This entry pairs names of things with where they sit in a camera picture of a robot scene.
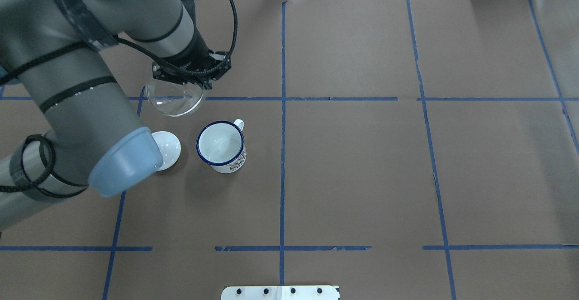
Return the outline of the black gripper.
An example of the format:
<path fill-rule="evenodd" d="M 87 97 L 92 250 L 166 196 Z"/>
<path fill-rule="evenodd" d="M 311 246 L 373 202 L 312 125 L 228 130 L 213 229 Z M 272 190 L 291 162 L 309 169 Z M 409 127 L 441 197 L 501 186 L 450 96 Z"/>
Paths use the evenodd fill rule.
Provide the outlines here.
<path fill-rule="evenodd" d="M 213 54 L 203 38 L 194 38 L 183 51 L 170 57 L 170 63 L 186 71 L 206 71 L 215 67 Z"/>

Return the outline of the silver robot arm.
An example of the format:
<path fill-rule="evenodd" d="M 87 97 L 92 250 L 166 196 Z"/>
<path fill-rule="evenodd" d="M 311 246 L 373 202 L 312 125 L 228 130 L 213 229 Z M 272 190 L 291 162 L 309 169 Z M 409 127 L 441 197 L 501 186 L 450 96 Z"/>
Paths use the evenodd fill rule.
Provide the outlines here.
<path fill-rule="evenodd" d="M 196 0 L 1 0 L 1 84 L 20 83 L 50 125 L 1 160 L 1 230 L 80 195 L 118 195 L 162 164 L 101 51 L 125 44 L 180 83 L 215 60 Z"/>

